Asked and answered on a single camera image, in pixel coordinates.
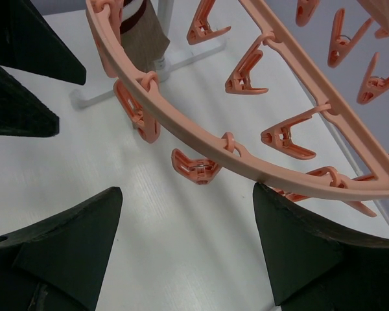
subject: striped cloth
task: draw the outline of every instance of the striped cloth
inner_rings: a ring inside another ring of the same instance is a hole
[[[154,61],[163,57],[170,44],[150,0],[124,0],[120,33],[128,58],[145,73],[155,70]]]

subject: black triangular object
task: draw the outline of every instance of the black triangular object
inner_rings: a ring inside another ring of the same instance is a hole
[[[336,224],[255,184],[255,219],[283,311],[389,310],[389,240]]]
[[[94,311],[122,202],[112,187],[0,236],[0,311]]]
[[[59,118],[0,67],[0,135],[51,137]]]
[[[84,85],[85,67],[29,0],[0,0],[0,65]]]

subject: clothespin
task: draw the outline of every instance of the clothespin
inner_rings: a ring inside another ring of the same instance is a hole
[[[389,90],[389,77],[384,79],[378,76],[372,76],[378,59],[379,52],[376,52],[369,63],[368,70],[360,86],[359,94],[357,94],[357,102],[359,104],[367,104]]]
[[[389,37],[389,32],[384,30],[382,27],[375,31],[376,39],[383,39]]]
[[[299,160],[310,160],[316,157],[316,152],[298,146],[292,142],[291,127],[312,118],[315,113],[331,109],[330,104],[324,104],[300,113],[295,117],[274,125],[261,133],[261,141],[290,157]]]
[[[145,79],[147,82],[143,82],[141,85],[146,91],[149,91],[149,79],[156,79],[156,83],[158,83],[158,78],[156,78],[156,73],[153,71],[147,73],[146,76],[148,77],[148,79]],[[131,95],[129,90],[125,88],[121,80],[118,79],[114,83],[113,88],[118,101],[130,118],[133,128],[137,130],[138,134],[146,142],[149,144],[154,143],[160,135],[160,123],[144,110],[140,103]]]
[[[194,45],[200,42],[204,42],[216,37],[219,37],[229,30],[231,27],[213,31],[207,21],[207,17],[212,11],[213,5],[216,0],[200,0],[199,6],[194,14],[194,18],[187,33],[187,41],[189,45]]]
[[[316,11],[317,6],[320,4],[320,0],[298,0],[297,12],[296,12],[296,24],[299,27],[304,27],[312,15]]]
[[[342,182],[342,178],[340,177],[340,174],[337,172],[337,170],[334,167],[322,167],[322,168],[319,168],[317,170],[313,170],[311,172],[308,172],[307,175],[312,175],[312,176],[316,176],[316,177],[330,176],[331,177],[331,182],[330,182],[331,187],[346,188],[346,184]],[[368,181],[368,180],[372,180],[372,179],[374,179],[374,176],[368,175],[368,176],[362,176],[359,178],[355,178],[354,180]],[[299,201],[303,201],[303,200],[310,198],[309,196],[303,196],[301,194],[296,194],[293,192],[285,192],[285,191],[279,190],[279,189],[274,189],[274,190],[292,202],[299,202]],[[355,210],[359,211],[360,213],[365,214],[366,216],[369,216],[369,217],[376,217],[377,216],[375,212],[373,212],[369,207],[365,206],[362,202],[348,201],[348,202],[343,202],[343,203],[354,208]]]
[[[373,23],[373,18],[369,18],[356,32],[353,39],[350,39],[342,34],[344,14],[344,8],[336,12],[333,28],[331,29],[330,48],[327,58],[327,64],[331,68],[337,67],[343,61]]]
[[[230,94],[258,95],[268,92],[267,88],[254,88],[251,86],[250,72],[261,60],[263,51],[259,47],[268,37],[266,34],[260,35],[251,47],[246,51],[240,62],[230,74],[225,83],[225,90]]]
[[[232,133],[225,133],[222,138],[226,140],[225,149],[233,152],[235,150],[235,139]],[[179,149],[172,151],[171,161],[177,173],[197,185],[208,185],[222,169],[219,164],[210,159],[189,159]]]

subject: white wooden surface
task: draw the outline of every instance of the white wooden surface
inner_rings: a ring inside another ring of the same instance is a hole
[[[171,49],[186,44],[197,1],[176,1]],[[269,93],[242,97],[224,82],[259,34],[236,0],[217,1],[231,25],[225,51],[172,74],[161,91],[176,107],[221,136],[231,131],[253,154],[302,172],[333,165],[354,176],[319,117],[294,129],[296,142],[318,152],[311,161],[291,159],[260,142],[262,130],[311,108],[281,58],[271,50],[253,72]],[[217,18],[212,12],[211,23]],[[83,11],[47,17],[92,73],[102,70]],[[60,117],[49,139],[0,137],[0,235],[120,186],[123,211],[97,310],[267,311],[274,308],[252,205],[253,182],[222,170],[206,187],[171,167],[171,151],[196,154],[165,130],[153,145],[142,141],[116,99],[75,111],[76,86],[10,70]],[[383,217],[365,217],[341,202],[302,204],[336,222],[389,238]]]

